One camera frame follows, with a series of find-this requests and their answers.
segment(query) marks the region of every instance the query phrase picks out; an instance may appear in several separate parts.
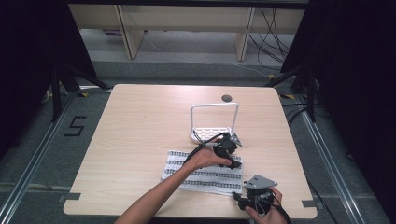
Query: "gray carpet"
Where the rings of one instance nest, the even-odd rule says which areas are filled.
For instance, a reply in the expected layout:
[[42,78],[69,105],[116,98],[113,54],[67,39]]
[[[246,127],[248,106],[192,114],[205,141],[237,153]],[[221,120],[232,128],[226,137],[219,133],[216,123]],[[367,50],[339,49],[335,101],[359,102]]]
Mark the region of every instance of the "gray carpet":
[[[267,75],[278,72],[259,66],[247,66],[261,74],[231,64],[202,63],[94,63],[101,80],[107,84],[118,83],[152,83],[177,85],[222,85],[222,86],[260,86],[268,82]],[[79,80],[81,85],[91,85]],[[276,89],[281,94],[290,93],[292,78]],[[87,97],[77,97],[67,110],[64,121],[53,140],[50,149],[41,163],[33,184],[25,194],[11,223],[112,223],[116,217],[68,216],[63,212],[63,202],[59,200],[71,187],[81,165],[85,151],[91,141],[98,120],[105,108],[109,93],[89,93]],[[283,105],[294,104],[295,100],[281,100]],[[285,106],[285,114],[296,106]],[[356,164],[346,157],[347,149],[337,135],[332,121],[326,118],[322,107],[316,107],[317,125],[329,149],[334,155],[347,185],[356,197],[359,207],[367,223],[389,223],[382,209],[367,186]],[[78,130],[69,128],[75,116],[77,125],[83,125],[80,136],[65,136]],[[42,106],[37,117],[21,143],[12,148],[0,162],[1,183],[15,183],[33,155],[51,118],[51,102]],[[336,193],[329,178],[318,150],[305,127],[302,117],[297,117],[290,130],[295,141],[307,179],[322,195],[325,203],[336,216],[339,223],[350,223],[347,212]],[[46,189],[46,186],[59,186],[57,189]],[[3,190],[0,200],[4,200],[7,191]],[[153,219],[152,223],[246,223],[242,220],[185,220],[185,219]],[[333,223],[325,209],[318,210],[318,216],[312,220],[293,220],[293,223]]]

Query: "white sheet with black pattern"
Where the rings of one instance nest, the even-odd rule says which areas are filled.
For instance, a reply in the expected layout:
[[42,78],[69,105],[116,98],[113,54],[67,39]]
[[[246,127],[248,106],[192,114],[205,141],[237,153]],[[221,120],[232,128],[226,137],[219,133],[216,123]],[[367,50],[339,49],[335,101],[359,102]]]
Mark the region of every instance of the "white sheet with black pattern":
[[[166,160],[161,180],[178,170],[190,153],[170,150]],[[234,160],[242,162],[241,157],[232,156]],[[230,169],[218,165],[202,168],[193,172],[179,187],[179,189],[217,193],[232,196],[232,192],[242,193],[242,165]]]

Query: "light wood tabletop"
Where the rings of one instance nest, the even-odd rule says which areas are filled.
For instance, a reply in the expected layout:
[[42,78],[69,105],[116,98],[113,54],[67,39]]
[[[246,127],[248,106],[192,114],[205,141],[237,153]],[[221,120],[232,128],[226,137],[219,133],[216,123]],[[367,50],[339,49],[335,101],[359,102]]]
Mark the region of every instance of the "light wood tabletop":
[[[234,126],[242,147],[243,179],[262,175],[278,183],[291,218],[314,218],[316,207],[276,90],[259,87],[126,85],[115,86],[70,193],[68,215],[121,215],[160,182],[168,151],[191,152],[192,105],[239,104]],[[218,122],[221,113],[204,120]],[[178,189],[157,217],[249,218],[230,196]]]

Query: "forearm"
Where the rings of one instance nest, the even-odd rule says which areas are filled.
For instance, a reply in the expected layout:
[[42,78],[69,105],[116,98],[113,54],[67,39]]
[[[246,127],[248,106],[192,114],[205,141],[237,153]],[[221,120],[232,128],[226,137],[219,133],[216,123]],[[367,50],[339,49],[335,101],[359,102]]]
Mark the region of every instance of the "forearm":
[[192,163],[183,165],[173,175],[170,175],[133,203],[116,223],[148,223],[195,169]]

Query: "hand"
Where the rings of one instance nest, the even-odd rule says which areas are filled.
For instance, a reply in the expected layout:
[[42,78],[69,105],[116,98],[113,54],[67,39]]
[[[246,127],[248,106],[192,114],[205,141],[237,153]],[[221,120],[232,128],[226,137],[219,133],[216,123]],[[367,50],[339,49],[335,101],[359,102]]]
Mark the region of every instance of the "hand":
[[192,164],[195,170],[217,164],[231,165],[230,160],[218,157],[211,147],[203,147],[187,163]]
[[[282,193],[279,192],[276,188],[271,188],[277,200],[274,200],[275,205],[280,205],[279,203],[282,202]],[[256,210],[253,208],[246,206],[245,211],[254,218],[254,220],[259,224],[286,224],[285,218],[274,208],[271,207],[270,211],[264,217],[259,217],[257,215]]]

